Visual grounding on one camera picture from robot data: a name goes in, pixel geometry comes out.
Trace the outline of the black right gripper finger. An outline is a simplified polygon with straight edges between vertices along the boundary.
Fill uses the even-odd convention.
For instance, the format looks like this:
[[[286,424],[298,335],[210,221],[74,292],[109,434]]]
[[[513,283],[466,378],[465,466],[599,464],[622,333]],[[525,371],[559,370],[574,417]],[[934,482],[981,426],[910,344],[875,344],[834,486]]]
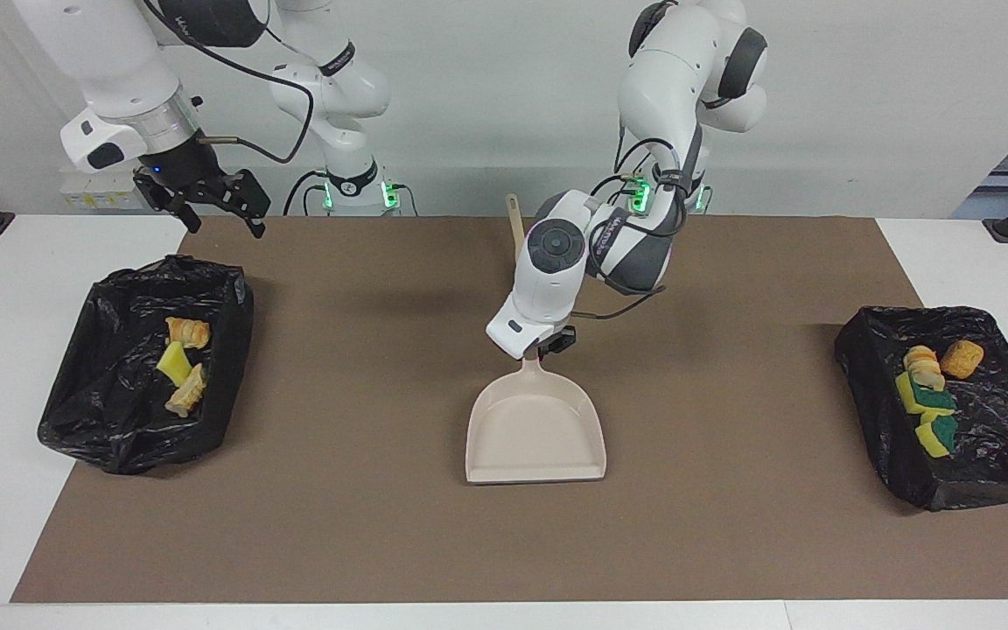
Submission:
[[[185,231],[196,233],[200,231],[201,219],[193,211],[186,202],[183,192],[168,191],[164,185],[160,185],[145,171],[133,172],[133,182],[136,188],[143,195],[145,202],[156,212],[168,213],[179,219],[185,226]]]
[[[248,231],[256,239],[263,238],[267,231],[263,220],[270,207],[270,197],[255,174],[249,169],[240,169],[235,174],[224,176],[221,184],[221,207],[244,220]]]

